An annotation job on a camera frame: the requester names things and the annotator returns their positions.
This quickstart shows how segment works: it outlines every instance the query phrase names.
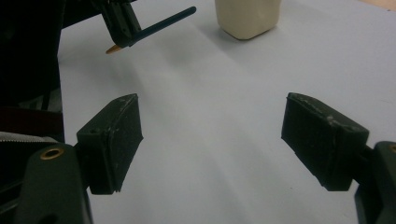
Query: brass insert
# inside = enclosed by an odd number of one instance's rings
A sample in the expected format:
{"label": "brass insert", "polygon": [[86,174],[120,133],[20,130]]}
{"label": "brass insert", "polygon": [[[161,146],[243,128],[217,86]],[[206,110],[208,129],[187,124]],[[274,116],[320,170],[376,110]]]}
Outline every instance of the brass insert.
{"label": "brass insert", "polygon": [[47,149],[45,152],[41,153],[40,159],[43,161],[48,161],[48,160],[58,158],[62,154],[64,154],[63,148],[57,148],[57,147],[50,148],[50,149]]}

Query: white table surface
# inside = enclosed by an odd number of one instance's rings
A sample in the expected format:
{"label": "white table surface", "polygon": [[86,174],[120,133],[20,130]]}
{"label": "white table surface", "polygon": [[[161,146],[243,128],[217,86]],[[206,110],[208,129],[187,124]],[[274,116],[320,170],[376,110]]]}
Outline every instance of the white table surface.
{"label": "white table surface", "polygon": [[289,92],[396,141],[396,13],[358,0],[283,0],[277,27],[237,41],[214,1],[132,3],[143,28],[197,12],[112,55],[101,16],[63,30],[66,142],[137,93],[145,139],[121,193],[90,195],[96,224],[357,223],[354,183],[328,192],[280,139]]}

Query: pencil tip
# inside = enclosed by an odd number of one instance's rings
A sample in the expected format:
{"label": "pencil tip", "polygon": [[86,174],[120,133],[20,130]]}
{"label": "pencil tip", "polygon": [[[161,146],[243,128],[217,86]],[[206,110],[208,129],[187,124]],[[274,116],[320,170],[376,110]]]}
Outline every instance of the pencil tip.
{"label": "pencil tip", "polygon": [[114,53],[116,51],[119,51],[121,48],[117,45],[114,45],[113,47],[111,47],[110,49],[106,50],[106,54],[111,54]]}

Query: screw hole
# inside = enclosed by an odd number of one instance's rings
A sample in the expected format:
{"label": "screw hole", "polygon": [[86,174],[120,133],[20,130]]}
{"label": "screw hole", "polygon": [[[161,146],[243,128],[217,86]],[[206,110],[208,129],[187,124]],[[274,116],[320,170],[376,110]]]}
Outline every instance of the screw hole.
{"label": "screw hole", "polygon": [[40,219],[37,224],[55,224],[58,221],[56,215],[48,215]]}
{"label": "screw hole", "polygon": [[62,154],[64,154],[62,148],[50,148],[41,154],[40,159],[43,161],[52,160],[60,157]]}

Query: cream-colored container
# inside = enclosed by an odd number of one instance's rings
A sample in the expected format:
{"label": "cream-colored container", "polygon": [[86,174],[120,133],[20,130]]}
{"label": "cream-colored container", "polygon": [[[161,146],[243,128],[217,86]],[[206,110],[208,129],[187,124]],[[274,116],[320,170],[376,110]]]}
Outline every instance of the cream-colored container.
{"label": "cream-colored container", "polygon": [[281,0],[215,0],[221,29],[236,39],[250,39],[273,28]]}

